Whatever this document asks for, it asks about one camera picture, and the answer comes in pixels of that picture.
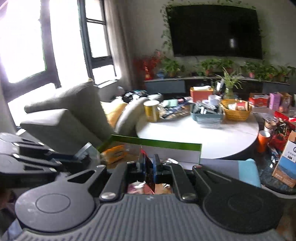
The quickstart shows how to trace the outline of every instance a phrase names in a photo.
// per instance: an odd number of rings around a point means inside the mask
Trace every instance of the red box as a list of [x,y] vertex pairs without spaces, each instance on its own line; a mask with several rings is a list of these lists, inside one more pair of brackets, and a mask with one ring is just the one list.
[[250,93],[249,103],[252,105],[252,107],[267,108],[269,97],[268,98],[264,98],[264,97],[254,98],[255,95],[268,96],[263,93]]
[[209,95],[212,95],[213,92],[213,89],[208,91],[195,91],[193,87],[190,88],[190,96],[192,97],[193,102],[198,100],[207,100]]

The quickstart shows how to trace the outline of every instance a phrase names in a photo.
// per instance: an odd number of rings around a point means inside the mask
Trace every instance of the blue storage tray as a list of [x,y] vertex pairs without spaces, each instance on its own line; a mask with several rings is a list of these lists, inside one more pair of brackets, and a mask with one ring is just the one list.
[[221,122],[223,120],[223,114],[195,114],[192,113],[193,106],[195,104],[192,104],[190,106],[190,115],[193,120],[196,122]]

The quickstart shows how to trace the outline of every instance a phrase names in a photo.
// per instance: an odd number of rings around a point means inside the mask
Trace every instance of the gray ribbed plate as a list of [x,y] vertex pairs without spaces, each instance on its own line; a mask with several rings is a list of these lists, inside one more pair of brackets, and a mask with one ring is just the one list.
[[182,203],[174,194],[126,194],[103,204],[83,227],[62,234],[35,234],[25,230],[17,241],[284,241],[275,231],[236,234],[204,215],[199,206]]

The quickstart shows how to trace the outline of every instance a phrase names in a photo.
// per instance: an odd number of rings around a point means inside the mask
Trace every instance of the yellow pillow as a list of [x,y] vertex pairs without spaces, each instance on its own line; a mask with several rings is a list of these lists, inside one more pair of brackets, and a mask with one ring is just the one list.
[[105,113],[107,112],[106,114],[107,121],[109,125],[112,126],[112,128],[115,128],[117,121],[126,106],[127,106],[127,103],[123,102],[123,103],[118,103],[115,106],[112,106],[111,110],[105,111],[104,109]]

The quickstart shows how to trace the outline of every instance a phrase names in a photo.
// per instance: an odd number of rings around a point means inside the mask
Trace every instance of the glass jar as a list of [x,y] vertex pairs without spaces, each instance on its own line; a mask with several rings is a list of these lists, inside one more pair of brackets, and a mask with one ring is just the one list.
[[233,86],[226,87],[223,99],[235,99],[235,96],[233,94]]

